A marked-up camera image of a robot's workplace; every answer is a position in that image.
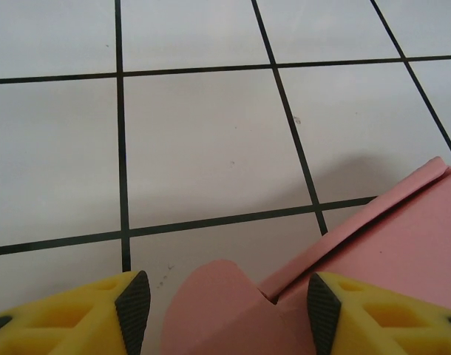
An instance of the white tile floor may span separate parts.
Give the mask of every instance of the white tile floor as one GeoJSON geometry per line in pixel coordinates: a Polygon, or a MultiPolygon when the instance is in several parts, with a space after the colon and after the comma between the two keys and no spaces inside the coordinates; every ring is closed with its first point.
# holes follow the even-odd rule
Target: white tile floor
{"type": "Polygon", "coordinates": [[[227,258],[259,281],[320,238],[319,203],[344,200],[332,229],[349,199],[451,164],[423,97],[451,140],[451,0],[376,1],[422,95],[371,0],[258,0],[276,66],[251,1],[121,0],[125,78],[115,0],[0,1],[0,310],[120,272],[135,235],[158,354],[195,267],[227,258]]]}

